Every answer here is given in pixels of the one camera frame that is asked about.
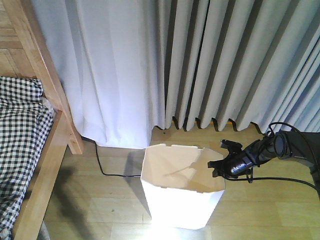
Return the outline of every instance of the power cord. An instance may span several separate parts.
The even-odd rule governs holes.
[[[99,154],[98,154],[98,146],[97,146],[97,143],[95,142],[95,155],[96,155],[96,159],[98,161],[98,164],[99,164],[99,168],[100,168],[100,171],[103,175],[105,176],[116,176],[116,177],[123,177],[123,178],[133,178],[133,177],[141,177],[141,175],[122,175],[122,174],[108,174],[108,173],[104,173],[104,170],[102,168],[102,165],[100,163],[100,158],[99,158]]]
[[[272,122],[269,124],[268,128],[270,129],[270,132],[271,134],[274,136],[275,133],[273,131],[273,129],[271,128],[272,125],[277,125],[277,124],[281,124],[281,125],[285,125],[285,126],[288,126],[290,127],[292,130],[294,130],[295,132],[299,133],[302,138],[305,140],[306,144],[308,145],[308,148],[310,149],[310,152],[312,154],[312,158],[316,164],[316,167],[318,169],[319,168],[319,163],[316,159],[316,155],[309,143],[309,141],[307,140],[307,138],[303,135],[302,132],[300,132],[296,127],[286,123],[286,122],[280,122],[280,121],[277,121],[277,122]],[[258,151],[258,154],[257,154],[257,157],[256,157],[256,160],[257,160],[257,163],[258,163],[258,167],[260,166],[260,163],[259,163],[259,155],[263,152],[263,148],[259,149]],[[304,184],[304,185],[307,185],[313,189],[316,190],[316,192],[318,193],[318,195],[320,196],[320,189],[318,189],[315,185],[311,184],[310,182],[307,182],[307,181],[303,181],[303,180],[300,180],[300,179],[295,179],[295,178],[289,178],[289,177],[253,177],[254,175],[254,169],[253,167],[251,167],[250,169],[248,169],[248,171],[246,172],[246,178],[229,178],[227,174],[225,174],[224,170],[223,170],[223,167],[221,167],[221,172],[222,172],[222,177],[226,180],[229,180],[229,181],[248,181],[249,183],[252,183],[253,181],[255,180],[277,180],[277,181],[290,181],[290,182],[296,182],[296,183],[300,183],[300,184]]]

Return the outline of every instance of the black cable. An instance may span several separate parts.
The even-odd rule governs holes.
[[[281,124],[281,125],[285,125],[285,126],[288,126],[290,127],[291,129],[293,129],[295,132],[297,132],[298,134],[300,134],[302,136],[302,138],[305,140],[306,144],[308,145],[308,148],[312,154],[312,158],[316,164],[316,167],[319,169],[319,163],[316,159],[316,155],[309,143],[309,141],[307,140],[307,138],[303,135],[303,133],[301,131],[299,131],[296,127],[286,123],[286,122],[280,122],[280,121],[277,121],[277,122],[272,122],[269,124],[268,128],[270,129],[270,131],[267,131],[266,132],[266,136],[267,137],[273,137],[275,135],[275,132],[274,130],[271,128],[272,125],[276,125],[276,124]],[[262,146],[259,147],[258,149],[258,154],[255,158],[256,160],[256,163],[258,165],[258,167],[260,166],[260,160],[259,160],[259,155],[262,153],[262,151],[264,150],[264,148]],[[290,182],[296,182],[296,183],[300,183],[300,184],[304,184],[304,185],[307,185],[313,189],[316,190],[316,192],[318,193],[318,195],[320,196],[320,189],[318,189],[315,185],[311,184],[310,182],[307,182],[307,181],[303,181],[303,180],[300,180],[300,179],[295,179],[295,178],[289,178],[289,177],[253,177],[253,168],[250,168],[247,170],[247,172],[245,173],[246,174],[246,178],[229,178],[228,175],[224,172],[224,169],[223,167],[221,167],[221,173],[222,173],[222,177],[228,181],[248,181],[249,183],[252,183],[253,181],[255,180],[277,180],[277,181],[290,181]]]
[[[228,177],[224,177],[226,180],[229,181],[248,181],[247,178],[228,178]],[[296,182],[296,183],[300,183],[300,184],[305,184],[313,189],[316,190],[316,192],[318,193],[318,195],[320,196],[320,190],[317,189],[317,187],[313,184],[311,184],[310,182],[307,181],[303,181],[300,179],[295,179],[295,178],[289,178],[289,177],[251,177],[250,180],[281,180],[281,181],[290,181],[290,182]]]
[[[315,163],[315,165],[316,165],[316,168],[318,169],[318,171],[317,171],[318,174],[317,174],[317,175],[318,175],[318,177],[319,177],[319,179],[320,179],[320,163],[317,161],[315,152],[314,152],[314,150],[312,149],[312,147],[311,147],[308,139],[306,138],[306,136],[305,136],[299,129],[297,129],[296,127],[290,125],[289,123],[282,122],[282,121],[276,121],[276,122],[272,122],[272,123],[269,124],[268,127],[269,127],[269,129],[271,130],[271,132],[272,132],[273,135],[275,134],[275,132],[274,132],[274,130],[271,128],[271,126],[272,126],[272,125],[277,125],[277,124],[285,125],[285,126],[290,127],[291,129],[293,129],[296,133],[298,133],[298,134],[303,138],[303,140],[305,141],[305,143],[307,144],[307,146],[308,146],[308,148],[309,148],[309,150],[310,150],[310,152],[311,152],[313,161],[314,161],[314,163]]]
[[[98,161],[100,171],[101,171],[101,173],[102,173],[103,175],[105,175],[105,176],[123,177],[123,178],[141,177],[141,175],[122,175],[122,174],[108,174],[108,173],[104,173],[104,170],[102,169],[102,166],[101,166],[101,163],[100,163],[100,159],[99,159],[97,143],[94,143],[94,144],[95,144],[95,155],[96,155],[96,159],[97,159],[97,161]]]

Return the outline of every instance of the bed post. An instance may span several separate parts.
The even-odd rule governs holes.
[[[30,61],[35,76],[42,81],[44,94],[56,110],[65,115],[69,130],[68,145],[73,154],[82,154],[84,144],[75,128],[68,100],[60,83],[49,50],[29,0],[2,0],[9,19]]]

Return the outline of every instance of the curtain fold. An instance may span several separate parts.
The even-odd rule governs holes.
[[[320,131],[318,0],[31,2],[75,126],[101,146],[144,148],[173,119]]]
[[[180,53],[179,58],[183,59],[180,63],[187,59],[193,67],[186,75],[169,77],[168,98],[183,97],[181,104],[166,105],[166,128],[175,117],[178,127],[187,131],[194,127],[195,119],[200,120],[201,128],[215,119],[220,131],[228,120],[234,121],[238,130],[253,122],[265,132],[269,123],[284,121],[307,131],[311,128],[297,121],[303,112],[306,123],[317,125],[320,100],[313,92],[318,85],[307,90],[300,75],[310,70],[308,79],[316,78],[312,69],[319,63],[309,58],[314,59],[319,52],[319,1],[210,0],[193,4],[207,8],[198,7],[191,14],[190,19],[201,25],[194,27],[187,22],[193,42],[191,50],[187,45],[184,57]],[[173,33],[174,38],[180,35]],[[316,106],[306,112],[311,100]]]

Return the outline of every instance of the wooden floor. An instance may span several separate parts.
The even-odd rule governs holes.
[[[215,131],[174,126],[154,128],[151,144],[219,147],[221,139],[247,146],[261,139],[256,128],[235,132],[232,125]],[[99,147],[107,173],[140,174],[143,150]],[[274,159],[255,168],[255,177],[291,177],[312,182],[309,169]],[[206,227],[200,230],[152,225],[140,179],[103,176],[95,145],[83,155],[64,156],[44,221],[52,240],[319,240],[320,201],[312,188],[284,181],[226,182],[226,190]]]

